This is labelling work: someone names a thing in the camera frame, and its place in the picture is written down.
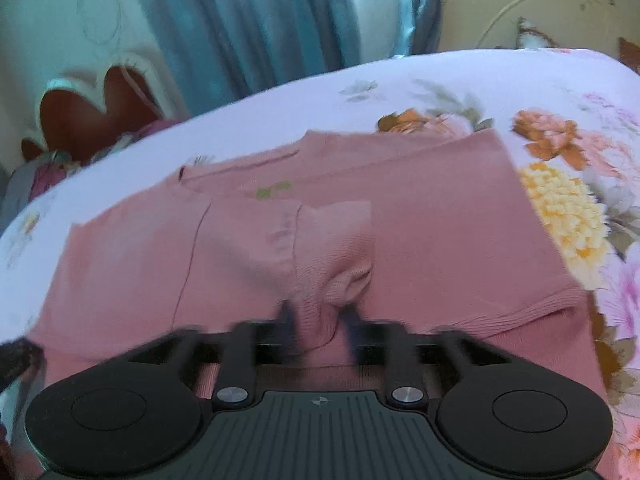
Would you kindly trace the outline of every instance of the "pink sweater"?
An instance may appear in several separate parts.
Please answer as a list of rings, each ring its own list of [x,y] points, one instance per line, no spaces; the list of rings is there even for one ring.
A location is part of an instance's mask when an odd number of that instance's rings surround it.
[[[604,395],[585,293],[491,130],[310,132],[183,168],[73,228],[31,339],[51,382],[178,326],[274,317],[285,299],[309,367],[349,363],[337,311],[358,300],[364,317],[453,326]]]

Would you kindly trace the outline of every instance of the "bed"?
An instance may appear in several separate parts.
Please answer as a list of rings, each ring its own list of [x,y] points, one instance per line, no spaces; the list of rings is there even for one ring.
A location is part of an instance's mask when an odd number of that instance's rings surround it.
[[[310,128],[410,134],[416,116],[420,122],[427,114],[446,119],[439,127],[452,136],[489,126],[500,133],[533,209],[568,269],[592,291],[618,470],[640,478],[640,78],[589,50],[385,60],[286,84],[143,139],[57,184],[2,235],[0,341],[19,338],[37,319],[73,224],[180,166],[274,148]],[[569,233],[563,216],[572,216]],[[0,397],[18,455],[26,444],[19,399],[37,390],[37,381],[20,391],[22,383]]]

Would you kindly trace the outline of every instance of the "orange flower print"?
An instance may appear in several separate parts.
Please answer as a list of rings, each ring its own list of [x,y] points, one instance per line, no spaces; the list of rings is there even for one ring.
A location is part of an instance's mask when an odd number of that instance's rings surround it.
[[[564,158],[566,163],[581,171],[586,160],[582,150],[575,144],[578,138],[578,125],[551,112],[530,108],[521,110],[513,120],[513,131],[531,143],[527,151],[541,160],[551,160],[556,156]]]
[[[401,114],[382,117],[378,121],[381,132],[411,134],[421,132],[435,134],[446,139],[463,139],[474,132],[471,122],[459,114],[442,114],[438,117],[431,114],[419,114],[413,108]]]

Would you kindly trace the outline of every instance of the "round pad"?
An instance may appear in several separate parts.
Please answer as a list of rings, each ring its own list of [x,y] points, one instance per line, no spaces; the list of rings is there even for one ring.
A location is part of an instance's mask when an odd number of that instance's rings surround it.
[[[612,431],[609,409],[594,392],[523,364],[479,367],[445,395],[436,421],[473,463],[537,478],[591,465]]]
[[[111,362],[53,384],[30,404],[28,437],[74,476],[125,476],[165,462],[200,425],[196,397],[162,367]]]

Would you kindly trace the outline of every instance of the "heart-shaped pillow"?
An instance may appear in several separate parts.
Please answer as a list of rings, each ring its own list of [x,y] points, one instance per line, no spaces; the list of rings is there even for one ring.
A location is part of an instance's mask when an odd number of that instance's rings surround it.
[[[73,77],[50,81],[36,110],[47,149],[64,150],[80,162],[122,134],[174,115],[150,64],[132,54],[109,63],[97,76],[97,88]],[[22,146],[37,151],[28,141]]]

